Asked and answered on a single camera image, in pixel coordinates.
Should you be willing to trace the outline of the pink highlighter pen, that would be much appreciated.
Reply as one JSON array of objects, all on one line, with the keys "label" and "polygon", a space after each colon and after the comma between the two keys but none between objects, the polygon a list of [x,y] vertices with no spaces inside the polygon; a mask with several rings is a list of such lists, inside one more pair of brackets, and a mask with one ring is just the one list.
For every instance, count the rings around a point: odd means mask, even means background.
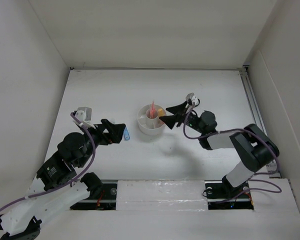
[{"label": "pink highlighter pen", "polygon": [[155,109],[154,101],[152,101],[152,104],[151,104],[150,109],[149,109],[149,118],[150,119],[155,118],[155,112],[156,112],[156,109]]}]

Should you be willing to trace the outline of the orange highlighter marker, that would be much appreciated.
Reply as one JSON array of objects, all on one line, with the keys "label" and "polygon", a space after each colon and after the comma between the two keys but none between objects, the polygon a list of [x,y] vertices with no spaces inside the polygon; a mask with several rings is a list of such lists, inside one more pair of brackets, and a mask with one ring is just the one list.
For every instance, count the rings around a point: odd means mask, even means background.
[{"label": "orange highlighter marker", "polygon": [[164,109],[163,108],[159,108],[157,110],[157,115],[158,115],[158,117],[163,117],[165,115]]}]

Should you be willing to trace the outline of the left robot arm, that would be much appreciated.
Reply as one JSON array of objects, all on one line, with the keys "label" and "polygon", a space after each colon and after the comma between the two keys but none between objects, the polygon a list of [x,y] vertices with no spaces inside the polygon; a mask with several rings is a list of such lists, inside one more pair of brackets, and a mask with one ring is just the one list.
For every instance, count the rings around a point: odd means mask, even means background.
[{"label": "left robot arm", "polygon": [[81,132],[71,132],[57,145],[57,151],[39,168],[26,195],[14,200],[1,214],[3,240],[34,240],[41,226],[77,202],[97,198],[103,182],[88,168],[96,157],[98,146],[121,142],[126,125],[102,119],[100,124],[87,126],[75,119]]}]

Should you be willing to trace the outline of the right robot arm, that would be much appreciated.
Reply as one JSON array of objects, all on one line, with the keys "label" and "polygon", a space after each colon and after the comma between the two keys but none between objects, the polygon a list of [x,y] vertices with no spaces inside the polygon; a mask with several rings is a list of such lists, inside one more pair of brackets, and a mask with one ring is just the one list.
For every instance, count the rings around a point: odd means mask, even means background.
[{"label": "right robot arm", "polygon": [[209,199],[234,198],[244,188],[244,184],[256,175],[261,175],[260,169],[272,161],[277,162],[279,148],[254,123],[244,128],[217,130],[217,120],[214,113],[205,110],[200,115],[194,110],[196,103],[186,100],[184,103],[166,108],[169,115],[159,119],[170,129],[187,127],[199,133],[199,136],[184,136],[189,140],[197,140],[200,146],[207,150],[233,149],[239,162],[222,180],[216,189],[207,188],[204,194]]}]

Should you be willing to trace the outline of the white round divided organizer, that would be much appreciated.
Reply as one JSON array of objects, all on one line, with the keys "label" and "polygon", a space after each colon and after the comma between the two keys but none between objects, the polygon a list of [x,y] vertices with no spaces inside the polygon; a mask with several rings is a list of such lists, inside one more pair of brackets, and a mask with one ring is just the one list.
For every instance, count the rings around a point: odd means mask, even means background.
[{"label": "white round divided organizer", "polygon": [[155,107],[155,118],[149,118],[149,109],[151,104],[143,106],[137,114],[137,123],[141,132],[148,136],[158,136],[161,135],[166,125],[158,117],[158,109],[162,108],[160,105],[154,104]]}]

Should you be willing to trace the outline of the blue correction tape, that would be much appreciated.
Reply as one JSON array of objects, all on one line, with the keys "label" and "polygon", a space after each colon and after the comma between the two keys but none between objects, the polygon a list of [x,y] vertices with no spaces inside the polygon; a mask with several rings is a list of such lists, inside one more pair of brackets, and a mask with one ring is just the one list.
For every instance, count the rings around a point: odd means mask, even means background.
[{"label": "blue correction tape", "polygon": [[131,139],[127,127],[126,127],[126,128],[124,129],[124,131],[123,131],[123,137],[124,137],[124,140],[125,140],[125,141],[129,141],[129,140]]}]

